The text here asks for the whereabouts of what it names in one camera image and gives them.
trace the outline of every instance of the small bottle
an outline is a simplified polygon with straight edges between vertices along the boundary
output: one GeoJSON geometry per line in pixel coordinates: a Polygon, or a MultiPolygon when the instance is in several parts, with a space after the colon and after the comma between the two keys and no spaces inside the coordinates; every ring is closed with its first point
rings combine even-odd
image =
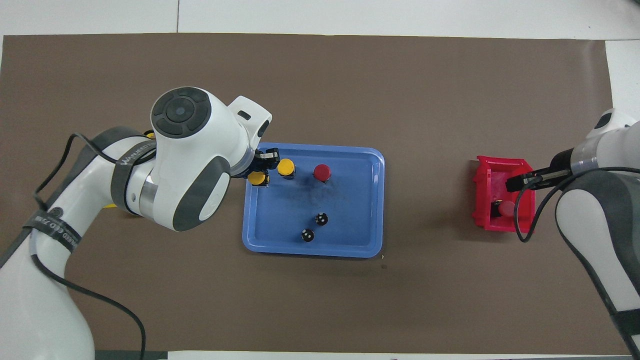
{"type": "Polygon", "coordinates": [[[326,213],[319,213],[318,215],[316,215],[316,224],[325,226],[327,222],[329,222],[329,217],[326,215],[326,213]]]}
{"type": "Polygon", "coordinates": [[[269,184],[269,173],[254,171],[246,177],[247,180],[254,186],[267,186],[269,184]]]}
{"type": "Polygon", "coordinates": [[[314,231],[311,229],[302,230],[301,236],[302,236],[302,240],[305,240],[306,242],[310,242],[315,237],[314,231]]]}
{"type": "Polygon", "coordinates": [[[314,178],[324,184],[331,177],[331,169],[325,164],[320,164],[314,169],[314,178]]]}
{"type": "Polygon", "coordinates": [[[515,204],[510,200],[495,200],[491,203],[491,217],[513,217],[515,204]]]}
{"type": "Polygon", "coordinates": [[[278,174],[287,180],[291,180],[296,175],[296,165],[291,159],[282,159],[278,164],[278,174]]]}

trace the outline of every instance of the blue tray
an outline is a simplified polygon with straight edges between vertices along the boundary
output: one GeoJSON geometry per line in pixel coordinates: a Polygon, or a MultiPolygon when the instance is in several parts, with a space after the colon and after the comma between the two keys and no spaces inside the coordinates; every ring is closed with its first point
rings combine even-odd
{"type": "Polygon", "coordinates": [[[280,158],[296,165],[292,180],[269,171],[269,186],[246,184],[243,242],[256,252],[371,258],[382,248],[385,159],[376,149],[291,143],[278,147],[280,158]],[[331,168],[326,184],[313,177],[318,164],[331,168]],[[329,221],[319,226],[315,215],[329,221]],[[313,229],[305,242],[301,232],[313,229]]]}

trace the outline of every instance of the black button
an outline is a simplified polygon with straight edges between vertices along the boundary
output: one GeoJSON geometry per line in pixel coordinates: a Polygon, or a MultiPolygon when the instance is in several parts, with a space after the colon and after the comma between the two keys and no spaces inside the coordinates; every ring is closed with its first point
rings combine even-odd
{"type": "Polygon", "coordinates": [[[156,101],[156,104],[154,105],[154,108],[152,110],[152,113],[154,115],[160,115],[162,114],[162,112],[164,111],[164,106],[166,105],[166,103],[169,102],[169,100],[173,99],[173,92],[168,92],[162,96],[160,96],[160,99],[158,99],[156,101]]]}
{"type": "Polygon", "coordinates": [[[251,115],[247,114],[246,112],[244,112],[242,110],[240,110],[238,112],[238,115],[240,115],[243,119],[245,119],[247,121],[251,120],[251,115]]]}
{"type": "Polygon", "coordinates": [[[187,121],[187,127],[189,128],[189,130],[193,131],[197,129],[198,126],[202,125],[204,120],[207,119],[208,107],[209,107],[209,104],[206,102],[200,102],[196,104],[195,113],[193,114],[191,119],[187,121]]]}
{"type": "Polygon", "coordinates": [[[173,99],[166,106],[166,117],[175,122],[187,121],[193,116],[194,112],[193,103],[184,97],[173,99]]]}
{"type": "Polygon", "coordinates": [[[204,91],[191,87],[179,88],[176,92],[180,96],[192,98],[195,102],[205,101],[209,98],[204,91]]]}
{"type": "Polygon", "coordinates": [[[264,124],[262,126],[260,126],[260,129],[258,130],[258,137],[261,138],[262,135],[264,135],[264,132],[267,129],[267,126],[269,126],[269,120],[265,121],[264,124]]]}
{"type": "Polygon", "coordinates": [[[600,120],[598,120],[598,123],[596,124],[596,127],[594,127],[594,129],[600,129],[601,127],[607,125],[609,123],[609,120],[611,120],[611,113],[606,113],[602,115],[602,117],[600,117],[600,120]]]}
{"type": "Polygon", "coordinates": [[[171,135],[181,135],[182,134],[182,126],[178,124],[174,124],[172,122],[168,122],[165,118],[161,118],[156,121],[156,126],[158,129],[164,131],[165,133],[169,133],[171,135]]]}

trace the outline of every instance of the black strap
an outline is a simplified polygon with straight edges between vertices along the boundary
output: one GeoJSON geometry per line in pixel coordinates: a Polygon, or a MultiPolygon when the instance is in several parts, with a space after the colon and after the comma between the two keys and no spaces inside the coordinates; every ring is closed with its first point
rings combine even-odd
{"type": "Polygon", "coordinates": [[[611,318],[623,334],[640,334],[640,309],[620,311],[611,315],[611,318]]]}
{"type": "Polygon", "coordinates": [[[138,165],[137,161],[155,149],[156,142],[153,140],[137,143],[116,162],[111,176],[111,200],[120,209],[135,214],[127,205],[129,178],[131,177],[131,172],[133,172],[133,166],[138,165]]]}
{"type": "Polygon", "coordinates": [[[27,220],[26,224],[22,227],[36,229],[50,236],[64,245],[69,252],[73,252],[80,243],[80,240],[82,240],[82,236],[80,236],[71,225],[42,210],[33,213],[31,218],[27,220]]]}

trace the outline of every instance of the black cable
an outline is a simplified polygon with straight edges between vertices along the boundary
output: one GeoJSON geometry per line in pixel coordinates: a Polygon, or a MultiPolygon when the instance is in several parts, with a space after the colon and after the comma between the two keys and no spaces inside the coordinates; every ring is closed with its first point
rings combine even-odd
{"type": "Polygon", "coordinates": [[[524,194],[525,191],[529,190],[530,188],[533,187],[533,185],[535,185],[536,183],[542,181],[542,178],[534,178],[533,181],[527,183],[522,190],[520,190],[520,192],[518,193],[518,197],[516,198],[516,202],[515,202],[515,207],[513,208],[513,221],[515,223],[515,227],[516,227],[516,234],[518,235],[518,239],[520,239],[520,241],[522,241],[523,243],[529,241],[531,239],[531,236],[533,235],[533,230],[536,228],[536,224],[538,223],[538,219],[540,217],[540,214],[542,214],[542,210],[545,208],[545,206],[547,205],[547,203],[549,202],[549,200],[551,199],[551,197],[557,193],[560,189],[565,188],[566,185],[568,185],[569,183],[572,183],[574,180],[576,180],[578,177],[583,176],[584,174],[587,174],[589,172],[592,171],[597,171],[597,170],[601,170],[601,171],[624,171],[624,172],[633,172],[635,174],[640,174],[640,169],[636,169],[636,168],[630,168],[630,167],[603,167],[603,168],[592,168],[589,169],[585,172],[581,172],[579,174],[574,174],[571,175],[570,177],[567,177],[566,179],[562,180],[560,183],[558,183],[558,185],[556,185],[553,189],[551,189],[551,191],[547,194],[547,196],[545,196],[544,199],[542,199],[542,201],[540,202],[540,205],[538,206],[537,210],[536,210],[536,214],[533,216],[533,220],[531,221],[531,226],[529,228],[529,232],[527,233],[526,237],[522,236],[522,232],[520,231],[520,224],[518,223],[518,207],[520,205],[520,199],[522,198],[522,195],[524,194]]]}
{"type": "Polygon", "coordinates": [[[31,255],[31,259],[33,260],[33,263],[36,265],[36,267],[38,268],[39,271],[41,271],[45,276],[47,276],[50,279],[53,279],[57,282],[59,282],[60,284],[76,290],[79,293],[83,293],[85,295],[89,295],[93,298],[102,300],[104,302],[106,302],[107,304],[110,304],[112,306],[117,307],[118,309],[122,310],[125,314],[129,315],[133,321],[136,322],[136,324],[138,324],[138,328],[140,328],[140,336],[142,338],[141,340],[141,345],[140,345],[140,360],[142,360],[145,357],[145,346],[146,346],[146,342],[147,342],[147,334],[145,332],[145,326],[142,324],[142,321],[140,321],[140,318],[138,318],[138,316],[136,316],[136,314],[133,313],[133,311],[127,309],[124,305],[122,305],[121,303],[110,299],[104,295],[98,294],[94,291],[91,291],[89,289],[83,288],[82,286],[78,285],[78,284],[74,284],[72,282],[70,282],[69,280],[66,280],[63,277],[60,277],[58,275],[56,275],[54,272],[52,272],[51,270],[49,270],[46,266],[44,266],[44,264],[40,261],[40,259],[38,258],[38,255],[33,254],[31,255]]]}
{"type": "Polygon", "coordinates": [[[85,137],[85,135],[82,135],[81,133],[73,133],[71,136],[69,136],[69,139],[67,140],[67,145],[65,146],[65,151],[62,154],[62,157],[60,158],[60,161],[58,162],[56,167],[49,174],[49,176],[47,176],[47,178],[42,182],[42,184],[40,184],[40,186],[38,186],[38,188],[36,188],[36,190],[33,192],[33,198],[36,200],[36,202],[38,203],[38,206],[40,207],[40,209],[42,211],[47,211],[48,210],[47,209],[47,204],[45,204],[45,202],[42,201],[42,199],[40,198],[38,193],[42,189],[44,189],[45,186],[47,186],[49,184],[51,179],[53,179],[53,177],[58,173],[58,171],[60,170],[62,165],[64,165],[65,161],[67,160],[67,156],[69,155],[69,151],[71,150],[71,144],[74,142],[75,138],[80,138],[80,139],[84,140],[84,142],[87,144],[87,146],[89,146],[89,148],[91,150],[93,150],[101,158],[105,159],[106,161],[108,161],[110,163],[114,163],[114,164],[116,163],[116,159],[110,158],[109,156],[104,154],[100,149],[98,149],[95,146],[95,144],[91,140],[87,139],[85,137]]]}

